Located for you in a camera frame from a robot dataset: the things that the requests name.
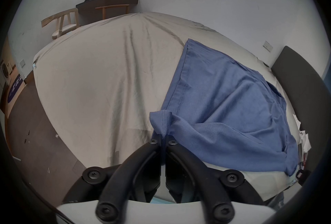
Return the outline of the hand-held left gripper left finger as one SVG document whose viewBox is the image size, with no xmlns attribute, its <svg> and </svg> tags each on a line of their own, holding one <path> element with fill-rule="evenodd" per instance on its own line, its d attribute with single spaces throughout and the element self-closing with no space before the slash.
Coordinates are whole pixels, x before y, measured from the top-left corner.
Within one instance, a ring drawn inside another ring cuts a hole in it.
<svg viewBox="0 0 331 224">
<path fill-rule="evenodd" d="M 160 186 L 160 148 L 152 139 L 122 164 L 86 168 L 62 204 L 98 200 L 95 216 L 101 223 L 123 223 L 127 201 L 150 203 Z"/>
</svg>

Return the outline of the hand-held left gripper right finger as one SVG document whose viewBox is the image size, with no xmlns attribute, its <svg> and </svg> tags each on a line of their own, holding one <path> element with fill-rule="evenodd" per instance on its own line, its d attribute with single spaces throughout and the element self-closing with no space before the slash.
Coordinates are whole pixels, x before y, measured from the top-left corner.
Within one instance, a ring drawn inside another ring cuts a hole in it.
<svg viewBox="0 0 331 224">
<path fill-rule="evenodd" d="M 178 203 L 202 203 L 209 224 L 227 224 L 235 217 L 232 202 L 264 205 L 242 172 L 208 167 L 172 135 L 165 138 L 166 187 Z"/>
</svg>

